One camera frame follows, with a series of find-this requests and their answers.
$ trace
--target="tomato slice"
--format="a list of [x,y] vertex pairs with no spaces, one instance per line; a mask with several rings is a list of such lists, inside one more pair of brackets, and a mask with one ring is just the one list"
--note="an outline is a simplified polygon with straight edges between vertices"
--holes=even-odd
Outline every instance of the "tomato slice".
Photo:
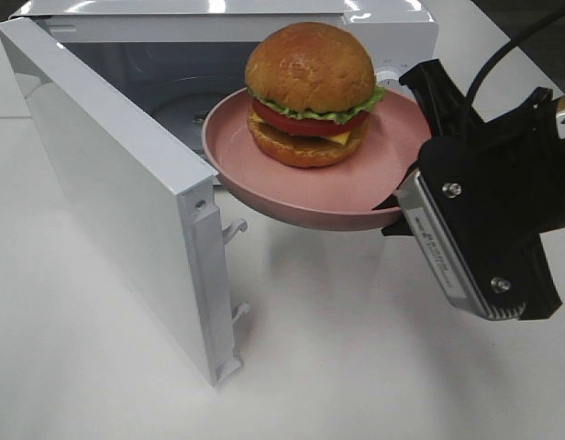
[[336,124],[333,121],[320,121],[318,119],[292,119],[276,113],[267,105],[261,103],[256,98],[252,99],[252,108],[258,116],[264,119],[264,122],[278,128],[285,133],[298,136],[334,136],[339,133],[353,130],[359,126],[366,117],[368,112],[361,111],[352,117],[346,124]]

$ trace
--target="cheese slice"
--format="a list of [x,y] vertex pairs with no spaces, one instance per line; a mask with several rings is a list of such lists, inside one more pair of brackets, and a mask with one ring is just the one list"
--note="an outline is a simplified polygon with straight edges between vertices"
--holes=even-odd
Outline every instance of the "cheese slice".
[[[252,112],[249,116],[249,118],[252,121],[255,122],[262,122],[263,124],[266,124],[264,122],[264,119],[262,119],[260,116],[258,116],[256,114],[256,112]],[[348,142],[348,138],[349,138],[349,131],[345,131],[344,133],[339,133],[338,135],[334,135],[334,136],[319,136],[319,138],[323,138],[323,139],[327,139],[330,140],[331,142],[336,142],[337,144],[340,145],[346,145],[346,142]]]

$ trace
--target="microwave door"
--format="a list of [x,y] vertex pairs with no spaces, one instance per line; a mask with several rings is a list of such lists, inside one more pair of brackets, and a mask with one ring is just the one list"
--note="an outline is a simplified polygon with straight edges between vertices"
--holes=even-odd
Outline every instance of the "microwave door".
[[73,214],[216,384],[239,361],[215,171],[32,20],[0,38]]

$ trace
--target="microwave control knob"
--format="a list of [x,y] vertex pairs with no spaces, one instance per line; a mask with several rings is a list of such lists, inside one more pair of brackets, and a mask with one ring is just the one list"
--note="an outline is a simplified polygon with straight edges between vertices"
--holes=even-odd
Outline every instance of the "microwave control knob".
[[401,91],[402,87],[399,84],[400,73],[397,69],[391,66],[382,66],[376,73],[376,82],[395,91]]

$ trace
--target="bottom bun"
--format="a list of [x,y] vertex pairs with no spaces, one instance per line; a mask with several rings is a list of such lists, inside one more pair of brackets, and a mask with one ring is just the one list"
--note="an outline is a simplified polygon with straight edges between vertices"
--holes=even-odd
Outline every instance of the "bottom bun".
[[249,131],[258,147],[273,159],[293,167],[326,167],[341,162],[356,152],[368,131],[368,118],[354,128],[346,145],[321,137],[291,136],[248,115]]

